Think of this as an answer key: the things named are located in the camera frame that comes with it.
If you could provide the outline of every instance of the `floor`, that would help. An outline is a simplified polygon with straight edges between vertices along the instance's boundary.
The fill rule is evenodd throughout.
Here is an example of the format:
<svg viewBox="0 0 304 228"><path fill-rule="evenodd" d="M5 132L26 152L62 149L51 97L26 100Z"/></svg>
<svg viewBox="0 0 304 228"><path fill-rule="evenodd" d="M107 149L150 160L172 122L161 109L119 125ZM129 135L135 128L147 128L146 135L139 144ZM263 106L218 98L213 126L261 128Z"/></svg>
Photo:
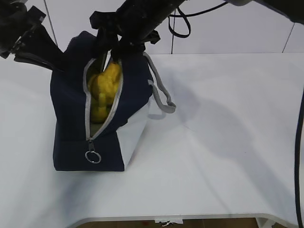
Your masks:
<svg viewBox="0 0 304 228"><path fill-rule="evenodd" d="M158 228L163 224L154 221L90 222L78 228ZM175 228L258 228L255 218L193 219L184 224L169 225ZM284 228L278 224L273 228Z"/></svg>

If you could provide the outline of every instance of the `black cable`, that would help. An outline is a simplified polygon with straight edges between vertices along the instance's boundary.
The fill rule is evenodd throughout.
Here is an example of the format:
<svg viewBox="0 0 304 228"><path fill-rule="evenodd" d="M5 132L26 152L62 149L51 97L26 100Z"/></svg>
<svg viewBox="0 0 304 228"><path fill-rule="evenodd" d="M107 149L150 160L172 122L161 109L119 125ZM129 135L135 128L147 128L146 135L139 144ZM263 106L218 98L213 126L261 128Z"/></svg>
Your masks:
<svg viewBox="0 0 304 228"><path fill-rule="evenodd" d="M191 34L191 24L188 20L189 17L195 17L195 16L198 16L198 15L202 15L204 13L208 13L208 12L211 12L211 11L214 11L214 10L217 10L218 8L221 8L225 5L227 5L228 2L224 2L222 4L219 4L211 9L207 9L207 10L204 10L204 11L201 11L201 12L198 12L198 13L192 13L192 14L184 14L183 11L181 11L181 9L178 7L177 10L179 12L180 15L173 15L171 14L168 19L169 19L169 31L172 33L172 35L176 36L176 37L179 37L179 38L187 38L190 36ZM170 24L170 17L172 18L183 18L184 21L186 22L186 25L188 27L188 31L189 33L187 35L184 35L184 34L180 34L180 33L177 33L172 27L171 27L171 24Z"/></svg>
<svg viewBox="0 0 304 228"><path fill-rule="evenodd" d="M219 4L218 6L215 6L211 9L207 9L207 10L204 10L204 11L201 11L201 12L198 12L198 13L192 13L192 14L186 14L186 17L189 18L189 17L195 17L195 16L198 16L198 15L201 15L201 14L204 14L204 13L209 13L211 11L214 11L214 10L217 10L218 8L221 8L225 5L227 5L228 2L224 2L222 4ZM182 18L182 15L174 15L174 14L171 14L170 17L172 18Z"/></svg>
<svg viewBox="0 0 304 228"><path fill-rule="evenodd" d="M295 147L294 147L295 210L296 210L299 228L303 228L303 221L301 214L301 199L300 199L300 162L301 162L301 138L302 138L303 121L304 121L304 91L302 95L298 126L295 134Z"/></svg>
<svg viewBox="0 0 304 228"><path fill-rule="evenodd" d="M171 24L170 24L170 17L168 17L168 19L169 19L169 30L172 33L172 35L174 35L176 37L187 38L191 34L191 24L190 24L189 20L187 19L186 15L181 11L181 9L179 7L177 8L177 11L179 12L180 16L182 16L182 18L185 20L189 32L188 32L188 34L184 35L184 34L180 34L180 33L177 33L176 31L174 31L174 29L171 27Z"/></svg>

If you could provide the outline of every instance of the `black robotic arm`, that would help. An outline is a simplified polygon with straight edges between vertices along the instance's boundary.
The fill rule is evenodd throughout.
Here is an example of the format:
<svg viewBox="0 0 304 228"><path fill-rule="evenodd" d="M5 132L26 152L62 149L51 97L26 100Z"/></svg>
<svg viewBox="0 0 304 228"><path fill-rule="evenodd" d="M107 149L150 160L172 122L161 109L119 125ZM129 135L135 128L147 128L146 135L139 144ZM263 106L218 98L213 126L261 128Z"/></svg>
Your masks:
<svg viewBox="0 0 304 228"><path fill-rule="evenodd" d="M15 61L31 63L48 69L64 71L64 53L55 45L41 25L46 15L26 0L0 0L0 56L15 55ZM109 50L115 53L134 47L143 48L145 42L160 40L155 29L185 0L126 0L116 11L95 11L90 18L92 28L98 29L93 51L98 57ZM245 5L250 0L226 0ZM304 24L304 0L255 0L275 10L291 21Z"/></svg>

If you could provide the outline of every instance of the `yellow object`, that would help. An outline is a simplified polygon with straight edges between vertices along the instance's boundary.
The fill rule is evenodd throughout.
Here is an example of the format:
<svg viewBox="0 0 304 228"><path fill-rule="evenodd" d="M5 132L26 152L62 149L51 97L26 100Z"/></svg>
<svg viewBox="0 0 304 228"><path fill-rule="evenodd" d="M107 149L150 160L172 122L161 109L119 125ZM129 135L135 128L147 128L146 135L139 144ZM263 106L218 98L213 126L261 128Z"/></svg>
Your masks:
<svg viewBox="0 0 304 228"><path fill-rule="evenodd" d="M121 73L121 66L111 62L104 72L93 75L88 80L87 88L92 95L92 123L100 124L107 119L119 87Z"/></svg>

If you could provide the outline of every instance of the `gray strap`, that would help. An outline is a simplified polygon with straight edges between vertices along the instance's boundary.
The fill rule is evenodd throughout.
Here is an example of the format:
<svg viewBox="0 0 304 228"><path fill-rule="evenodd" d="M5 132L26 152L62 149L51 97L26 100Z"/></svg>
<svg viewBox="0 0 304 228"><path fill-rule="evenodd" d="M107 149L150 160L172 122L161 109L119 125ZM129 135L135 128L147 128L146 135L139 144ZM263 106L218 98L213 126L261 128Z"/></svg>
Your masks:
<svg viewBox="0 0 304 228"><path fill-rule="evenodd" d="M157 84L157 87L159 88L159 90L161 90L165 96L167 97L167 105L164 105L161 101L161 98L160 98L160 95L158 93L158 89L157 87L155 86L154 82L152 80L148 80L148 83L149 85L151 85L153 87L153 95L154 95L154 98L155 98L155 101L156 101L156 104L159 106L159 108L164 111L165 113L169 113L169 114L172 114L175 112L176 110L176 105L175 103L173 103L171 101L171 96L168 92L168 90L165 88L164 84L162 83L162 80L161 80L161 77L159 75L159 73L157 72L157 69L154 65L154 63L152 62L152 59L150 58L150 56L147 54L147 53L143 53L143 56L145 56L148 60L148 64L151 68L151 70L153 71L154 73L154 76L155 76L155 79L156 79L156 84Z"/></svg>

